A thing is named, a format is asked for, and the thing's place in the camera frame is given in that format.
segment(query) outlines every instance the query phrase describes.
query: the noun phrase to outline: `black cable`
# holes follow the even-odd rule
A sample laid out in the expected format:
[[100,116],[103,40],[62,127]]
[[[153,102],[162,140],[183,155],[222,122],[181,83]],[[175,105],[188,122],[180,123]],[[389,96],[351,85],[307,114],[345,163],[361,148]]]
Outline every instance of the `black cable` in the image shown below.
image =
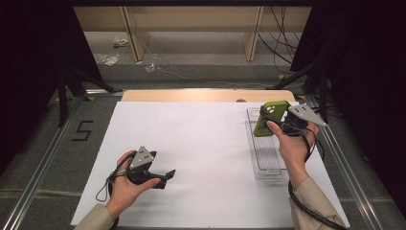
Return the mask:
[[319,38],[317,38],[313,43],[311,43],[311,44],[307,47],[307,49],[306,49],[305,52],[304,52],[304,59],[303,59],[304,66],[307,65],[307,63],[306,63],[305,60],[306,60],[306,57],[307,57],[309,51],[313,48],[313,46],[315,46],[317,43],[319,43],[319,41],[322,40],[322,38],[325,37],[325,35],[327,35],[327,32],[324,32]]
[[259,39],[262,41],[262,43],[266,46],[266,48],[268,48],[269,51],[271,51],[274,55],[277,55],[279,58],[282,58],[284,61],[286,61],[289,64],[292,64],[292,61],[286,59],[285,57],[283,57],[282,55],[280,55],[276,50],[272,49],[263,39],[262,36],[260,36],[260,34],[258,34]]
[[301,39],[298,37],[298,35],[296,34],[296,33],[293,33],[295,36],[296,36],[296,38],[298,39],[298,41],[300,41]]
[[[274,40],[278,41],[278,40],[272,35],[272,33],[269,32],[269,35],[270,35]],[[293,45],[290,45],[290,44],[286,44],[286,43],[281,42],[281,41],[278,41],[278,42],[279,42],[280,44],[282,44],[282,45],[289,46],[290,48],[297,49],[296,46],[293,46]]]
[[321,154],[320,155],[322,157],[322,161],[325,161],[326,153],[325,153],[325,148],[323,147],[322,142],[320,142],[320,140],[316,138],[316,144],[319,144],[319,147],[321,148]]
[[[278,37],[278,39],[277,39],[277,43],[275,44],[275,51],[277,50],[277,48],[278,48],[278,44],[279,44],[279,38],[281,37],[281,34],[279,34],[279,37]],[[281,73],[284,73],[284,74],[293,74],[293,73],[288,73],[288,72],[284,72],[283,70],[281,70],[279,67],[278,67],[278,65],[277,65],[277,62],[276,62],[276,59],[275,59],[275,53],[274,53],[274,65],[275,65],[275,67],[277,68],[277,70],[279,70]]]
[[[307,155],[305,158],[305,162],[307,161],[307,159],[310,157],[311,153],[313,152],[313,150],[310,150],[310,145],[308,143],[308,140],[305,138],[305,136],[303,135],[302,138],[304,139],[304,143],[306,145],[307,148]],[[305,213],[307,213],[308,215],[310,215],[311,217],[313,217],[314,219],[318,220],[319,222],[321,222],[322,224],[332,228],[332,229],[336,229],[336,230],[346,230],[347,228],[341,226],[340,224],[329,220],[328,218],[322,217],[319,214],[315,213],[314,211],[312,211],[311,209],[307,208],[304,204],[301,203],[301,201],[295,196],[295,193],[293,192],[293,186],[292,183],[289,180],[288,183],[288,192],[290,195],[290,198],[293,200],[293,202],[295,202],[296,205],[298,205],[298,207],[303,210]]]
[[[314,97],[316,100],[320,101],[320,97],[318,95],[315,95]],[[338,119],[343,119],[344,115],[341,113],[337,102],[335,102],[335,97],[334,95],[331,93],[330,90],[328,90],[327,92],[327,102],[331,105],[326,106],[326,113],[327,115],[334,117],[334,118],[338,118]],[[315,110],[315,112],[319,112],[320,111],[320,107],[312,107],[313,110]]]
[[[318,141],[319,139],[317,139],[316,133],[314,133],[314,131],[313,131],[313,130],[310,130],[309,128],[306,128],[306,130],[310,131],[310,132],[313,134],[314,141],[315,141],[315,143],[317,143],[317,141]],[[313,153],[314,149],[316,149],[316,145],[313,145],[313,147],[312,147],[312,149],[311,149],[311,151],[310,151],[310,155]]]
[[281,23],[281,24],[280,24],[280,22],[279,22],[277,16],[275,15],[273,8],[270,7],[270,9],[271,9],[271,12],[272,12],[272,14],[273,14],[273,16],[274,16],[274,18],[275,18],[275,20],[276,20],[276,22],[277,22],[277,24],[278,24],[278,27],[279,27],[279,29],[280,29],[280,35],[279,35],[279,37],[278,37],[278,42],[280,42],[279,39],[280,39],[281,35],[283,35],[285,44],[288,44],[288,46],[286,46],[287,53],[290,55],[291,58],[293,58],[293,57],[292,57],[292,54],[290,54],[290,51],[289,51],[289,46],[290,46],[290,47],[292,47],[292,46],[290,45],[289,40],[287,39],[286,34],[285,34],[285,32],[284,32],[284,15],[285,15],[285,12],[286,12],[286,7],[285,7],[285,6],[282,6],[282,7],[281,7],[281,18],[282,18],[282,23]]
[[[104,186],[99,190],[99,192],[96,194],[96,200],[97,201],[101,201],[101,202],[105,202],[107,200],[107,191],[108,194],[111,197],[111,194],[113,193],[113,183],[116,180],[116,177],[118,176],[123,176],[124,174],[117,174],[117,172],[119,171],[120,167],[123,165],[123,163],[128,160],[129,158],[133,158],[135,156],[135,154],[137,153],[137,151],[133,151],[132,153],[130,153],[129,155],[127,155],[122,162],[120,162],[120,164],[116,167],[116,169],[107,177],[107,179],[105,179],[105,183]],[[102,192],[102,190],[105,189],[105,199],[101,200],[98,199],[99,193]],[[117,228],[117,226],[119,225],[119,221],[120,221],[120,217],[117,217],[116,219],[114,219],[113,224],[110,227],[110,230],[114,230]]]

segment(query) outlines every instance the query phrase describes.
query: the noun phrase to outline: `wire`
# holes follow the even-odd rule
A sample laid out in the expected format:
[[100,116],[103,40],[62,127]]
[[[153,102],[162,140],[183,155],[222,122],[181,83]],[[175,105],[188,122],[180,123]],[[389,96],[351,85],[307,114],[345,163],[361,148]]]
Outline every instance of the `wire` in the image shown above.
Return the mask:
[[[137,153],[136,150],[134,150],[132,153],[130,153],[129,155],[127,155],[122,162],[120,162],[120,164],[116,167],[116,169],[105,179],[105,183],[103,185],[103,187],[101,187],[101,189],[97,192],[96,194],[96,200],[100,201],[100,202],[105,202],[107,200],[107,190],[108,190],[108,186],[110,186],[111,184],[114,183],[114,180],[116,179],[117,176],[122,176],[121,173],[117,174],[117,172],[119,171],[120,167],[123,165],[123,163],[128,160],[129,158],[132,158],[135,156],[135,154]],[[99,199],[99,194],[105,190],[105,196],[104,199]]]
[[[314,135],[314,137],[316,138],[316,134],[315,134],[312,130],[310,130],[310,129],[307,129],[307,130],[309,130],[310,132],[312,132],[313,135]],[[305,143],[306,148],[307,148],[307,155],[306,155],[306,158],[305,158],[305,162],[306,162],[307,159],[308,159],[308,158],[310,157],[310,155],[312,154],[312,152],[313,152],[313,150],[314,150],[314,148],[315,148],[316,145],[314,145],[313,148],[310,149],[310,145],[309,145],[309,143],[308,143],[308,140],[305,138],[304,135],[303,135],[302,137],[303,137],[303,139],[304,139],[304,143]],[[340,224],[338,224],[338,223],[336,223],[336,222],[334,222],[334,221],[329,220],[328,218],[325,218],[325,217],[323,217],[323,216],[320,216],[319,214],[315,213],[315,212],[312,211],[311,209],[307,208],[304,204],[302,204],[301,201],[295,196],[295,193],[293,192],[293,186],[292,186],[292,183],[290,182],[290,180],[289,180],[289,182],[288,182],[288,192],[289,192],[289,195],[290,195],[290,197],[292,198],[293,202],[295,202],[296,205],[298,205],[298,207],[299,207],[300,209],[302,209],[305,213],[307,213],[308,215],[310,215],[310,216],[313,217],[314,219],[320,221],[322,224],[324,224],[324,225],[326,225],[326,226],[328,226],[328,227],[330,227],[330,228],[332,228],[332,229],[337,229],[337,230],[345,230],[345,229],[347,229],[347,228],[341,226]]]
[[296,33],[293,33],[295,36],[296,36],[296,38],[298,39],[298,41],[300,41],[301,39],[298,37],[298,35],[296,34]]
[[307,49],[305,50],[305,52],[304,52],[304,65],[307,65],[306,64],[306,57],[307,57],[307,54],[309,53],[309,51],[313,48],[313,46],[315,46],[320,40],[322,40],[322,38],[325,36],[327,34],[327,32],[324,32],[319,38],[317,38],[313,43],[311,43],[311,45],[309,45],[308,47],[307,47]]
[[281,7],[281,21],[282,21],[281,24],[280,24],[280,22],[279,22],[277,16],[275,15],[273,8],[270,7],[270,9],[271,9],[271,12],[272,12],[272,14],[273,14],[273,16],[274,16],[274,18],[275,18],[275,21],[277,22],[277,25],[278,25],[278,27],[279,27],[279,29],[280,29],[280,34],[279,34],[278,39],[277,39],[277,41],[278,41],[278,42],[277,42],[277,45],[278,45],[278,43],[280,43],[280,37],[281,37],[281,35],[282,35],[283,38],[284,38],[285,44],[287,44],[287,45],[286,45],[286,50],[287,50],[288,54],[290,55],[290,57],[293,58],[293,57],[292,57],[292,54],[290,54],[290,52],[292,52],[293,55],[294,55],[294,54],[295,54],[295,51],[293,51],[292,46],[290,45],[289,40],[287,39],[286,34],[285,34],[285,32],[284,32],[284,16],[285,16],[285,13],[286,13],[286,7],[285,7],[285,6],[282,6],[282,7]]
[[291,48],[293,48],[293,49],[297,49],[296,46],[293,46],[293,45],[286,44],[286,43],[284,43],[284,42],[278,41],[278,40],[272,35],[272,33],[270,33],[270,32],[269,32],[269,35],[270,35],[274,40],[276,40],[277,42],[279,42],[280,44],[285,45],[285,46],[289,46],[289,47],[291,47]]
[[325,161],[326,152],[325,152],[325,148],[323,147],[322,142],[319,139],[316,138],[316,144],[319,144],[319,147],[321,149],[320,155],[322,157],[322,161]]
[[269,51],[271,51],[274,55],[277,55],[279,58],[282,58],[284,61],[286,61],[289,64],[292,64],[292,61],[286,59],[285,57],[283,57],[282,55],[280,55],[276,50],[272,49],[263,39],[262,36],[260,36],[260,34],[258,34],[259,39],[262,41],[262,43],[266,46],[266,48],[268,48]]
[[[317,137],[316,137],[316,133],[314,133],[313,130],[311,130],[311,129],[309,129],[309,128],[306,128],[306,130],[307,130],[307,131],[310,131],[310,132],[313,134],[314,142],[315,142],[315,143],[320,143],[319,139],[317,139]],[[324,154],[325,154],[325,148],[323,148],[323,145],[322,145],[321,143],[320,143],[320,145],[321,145],[321,147],[322,147],[322,152],[323,152],[322,160],[323,160],[323,159],[324,159]],[[316,144],[313,145],[313,147],[312,147],[312,149],[311,149],[311,151],[310,151],[310,155],[313,153],[314,149],[316,149]]]
[[238,86],[246,86],[246,85],[259,85],[259,86],[265,86],[265,87],[272,87],[274,85],[270,85],[270,84],[262,84],[262,83],[235,83],[235,82],[230,82],[230,81],[225,81],[225,80],[202,80],[202,79],[195,79],[195,78],[188,78],[188,77],[183,77],[180,76],[176,73],[173,72],[169,72],[169,71],[165,71],[163,70],[161,67],[159,67],[158,65],[156,65],[158,70],[164,74],[168,74],[168,75],[174,75],[180,79],[184,79],[184,80],[190,80],[190,81],[200,81],[200,82],[205,82],[205,83],[227,83],[227,84],[231,84],[231,85],[238,85]]

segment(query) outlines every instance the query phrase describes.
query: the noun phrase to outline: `clear plastic container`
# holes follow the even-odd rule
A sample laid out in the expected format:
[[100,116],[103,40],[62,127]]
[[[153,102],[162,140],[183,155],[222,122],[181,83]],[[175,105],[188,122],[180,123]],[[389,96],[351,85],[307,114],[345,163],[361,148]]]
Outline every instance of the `clear plastic container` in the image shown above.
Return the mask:
[[279,140],[275,135],[254,136],[259,118],[259,108],[247,108],[247,137],[256,179],[285,183],[288,179],[286,167],[279,153]]

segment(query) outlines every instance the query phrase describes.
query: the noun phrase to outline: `white table surface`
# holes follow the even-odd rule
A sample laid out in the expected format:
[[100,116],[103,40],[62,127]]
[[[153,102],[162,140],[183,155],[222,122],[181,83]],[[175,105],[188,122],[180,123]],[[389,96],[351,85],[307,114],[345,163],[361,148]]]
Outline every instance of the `white table surface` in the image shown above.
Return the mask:
[[[95,199],[126,151],[156,150],[152,173],[176,169],[165,190],[149,190],[120,215],[120,226],[139,228],[293,227],[287,181],[256,180],[246,109],[262,103],[134,103],[116,105],[72,225],[98,203]],[[340,216],[348,220],[319,152],[306,163]]]

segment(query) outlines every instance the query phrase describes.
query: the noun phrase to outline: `person's right hand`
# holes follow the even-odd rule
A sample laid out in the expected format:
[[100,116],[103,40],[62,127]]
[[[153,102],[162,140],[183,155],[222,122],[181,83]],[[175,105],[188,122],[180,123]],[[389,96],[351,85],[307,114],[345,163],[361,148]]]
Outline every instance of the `person's right hand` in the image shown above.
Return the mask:
[[[280,153],[289,173],[292,187],[296,190],[300,183],[308,178],[308,173],[305,169],[305,158],[307,156],[305,140],[301,136],[291,137],[284,135],[281,128],[273,122],[267,122],[267,124],[280,141]],[[313,134],[311,131],[307,131],[305,136],[310,147],[312,147],[319,128],[312,123],[308,123],[307,128],[314,132]]]

